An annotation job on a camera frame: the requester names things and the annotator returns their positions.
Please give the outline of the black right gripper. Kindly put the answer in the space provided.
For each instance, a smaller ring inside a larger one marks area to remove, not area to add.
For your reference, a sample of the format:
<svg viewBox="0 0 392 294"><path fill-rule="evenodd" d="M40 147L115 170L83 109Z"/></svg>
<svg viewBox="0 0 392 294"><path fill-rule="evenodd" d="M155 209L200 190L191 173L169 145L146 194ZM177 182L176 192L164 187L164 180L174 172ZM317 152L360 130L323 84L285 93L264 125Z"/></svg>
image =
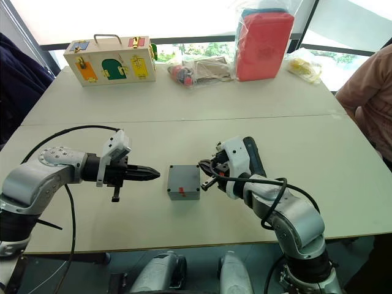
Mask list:
<svg viewBox="0 0 392 294"><path fill-rule="evenodd" d="M211 186L217 183L218 189L225 192L227 181L219 179L219 176L229 176L228 156L225 151L218 152L212 159L202 159L199 166L203 173L208 177L201 185L203 191L207 191Z"/></svg>

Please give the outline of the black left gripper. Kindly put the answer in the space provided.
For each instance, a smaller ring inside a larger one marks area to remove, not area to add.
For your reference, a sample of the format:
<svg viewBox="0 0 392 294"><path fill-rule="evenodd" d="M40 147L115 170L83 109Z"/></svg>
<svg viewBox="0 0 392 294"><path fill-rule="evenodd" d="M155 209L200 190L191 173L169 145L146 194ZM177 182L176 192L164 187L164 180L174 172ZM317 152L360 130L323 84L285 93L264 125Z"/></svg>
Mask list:
<svg viewBox="0 0 392 294"><path fill-rule="evenodd" d="M128 157L112 160L107 165L104 174L104 184L113 187L111 201L117 203L120 200L119 193L127 174L128 181L151 181L160 177L160 173L151 167L142 165L128 165Z"/></svg>

